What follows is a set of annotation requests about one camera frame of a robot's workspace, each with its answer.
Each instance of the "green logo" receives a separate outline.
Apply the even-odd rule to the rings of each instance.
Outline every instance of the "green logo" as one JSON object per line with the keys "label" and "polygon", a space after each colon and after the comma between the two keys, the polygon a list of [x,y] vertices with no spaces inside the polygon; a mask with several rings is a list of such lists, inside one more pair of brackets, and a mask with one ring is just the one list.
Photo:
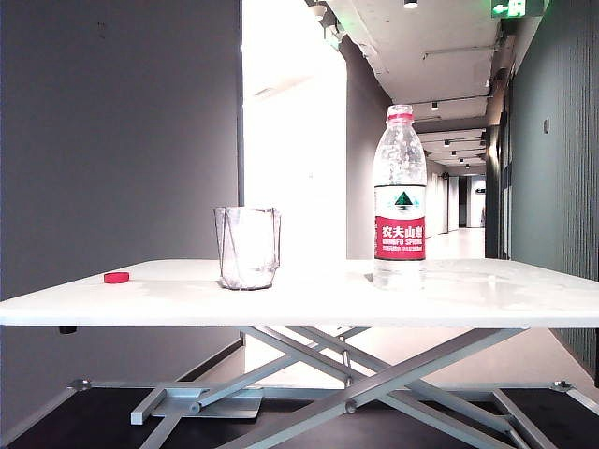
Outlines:
{"label": "green logo", "polygon": [[397,198],[397,201],[395,201],[395,205],[396,206],[414,206],[414,203],[412,203],[412,200],[410,199],[408,194],[403,192],[400,195],[400,197]]}

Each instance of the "metal scissor legs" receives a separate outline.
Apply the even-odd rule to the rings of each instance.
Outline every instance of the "metal scissor legs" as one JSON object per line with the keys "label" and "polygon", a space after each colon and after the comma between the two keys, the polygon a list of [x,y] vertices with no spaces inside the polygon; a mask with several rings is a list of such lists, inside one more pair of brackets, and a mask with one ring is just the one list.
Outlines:
{"label": "metal scissor legs", "polygon": [[[187,402],[186,409],[182,410],[180,415],[166,416],[163,428],[159,426],[156,429],[155,433],[160,434],[156,435],[158,438],[152,438],[153,435],[142,448],[160,447],[182,417],[189,416],[190,413],[192,415],[200,413],[222,398],[243,394],[252,396],[253,393],[246,393],[248,390],[243,388],[301,361],[341,380],[345,384],[345,389],[332,390],[328,396],[270,425],[258,427],[220,446],[221,449],[270,448],[331,418],[344,413],[353,413],[356,408],[376,399],[479,449],[513,449],[514,447],[556,449],[532,423],[527,423],[526,434],[535,436],[529,446],[515,430],[512,414],[489,413],[457,395],[421,380],[422,377],[438,369],[518,334],[522,329],[474,329],[394,366],[347,343],[347,339],[366,329],[355,327],[333,337],[314,327],[290,327],[289,330],[312,341],[304,344],[269,327],[240,327],[240,331],[267,343],[285,355],[228,383],[210,389],[198,388],[197,385],[188,387],[195,388],[196,391],[195,394],[187,395],[190,400]],[[321,354],[324,349],[340,353],[343,356],[343,363]],[[368,377],[362,374],[353,369],[350,362],[374,371],[374,375]],[[400,388],[407,388],[420,398],[436,401],[489,429],[500,432],[509,437],[514,445],[497,440],[485,432],[427,406],[409,391],[396,391]],[[132,424],[140,424],[145,416],[151,413],[151,408],[157,405],[160,400],[158,397],[161,395],[164,396],[164,393],[154,390],[153,394],[132,412]]]}

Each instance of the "dark floor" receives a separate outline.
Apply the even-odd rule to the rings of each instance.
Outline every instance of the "dark floor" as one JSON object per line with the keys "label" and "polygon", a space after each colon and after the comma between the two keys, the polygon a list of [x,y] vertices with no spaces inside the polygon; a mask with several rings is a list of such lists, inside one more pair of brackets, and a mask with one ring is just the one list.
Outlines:
{"label": "dark floor", "polygon": [[[150,418],[143,426],[128,424],[130,412],[149,392],[112,388],[80,392],[7,448],[138,449],[160,422],[159,418]],[[520,389],[505,392],[560,449],[599,447],[599,417],[564,393]],[[163,448],[218,447],[305,404],[305,401],[264,400],[258,418],[250,421],[183,419]],[[496,413],[490,404],[486,408]],[[471,446],[375,402],[276,447],[466,449]]]}

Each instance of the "clear cup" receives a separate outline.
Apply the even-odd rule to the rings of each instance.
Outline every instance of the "clear cup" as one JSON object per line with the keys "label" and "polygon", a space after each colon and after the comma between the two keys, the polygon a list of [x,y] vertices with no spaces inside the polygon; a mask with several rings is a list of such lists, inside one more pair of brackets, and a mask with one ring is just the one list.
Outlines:
{"label": "clear cup", "polygon": [[271,287],[279,267],[279,211],[214,208],[214,221],[222,286],[231,290]]}

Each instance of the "white tabletop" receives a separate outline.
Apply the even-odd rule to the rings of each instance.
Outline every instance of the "white tabletop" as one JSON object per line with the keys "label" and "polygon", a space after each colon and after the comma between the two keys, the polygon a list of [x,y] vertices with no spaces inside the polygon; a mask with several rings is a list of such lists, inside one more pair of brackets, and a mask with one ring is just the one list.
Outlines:
{"label": "white tabletop", "polygon": [[599,327],[599,282],[512,261],[429,260],[424,288],[381,291],[370,261],[310,275],[280,269],[268,290],[221,288],[212,260],[158,260],[0,303],[11,326]]}

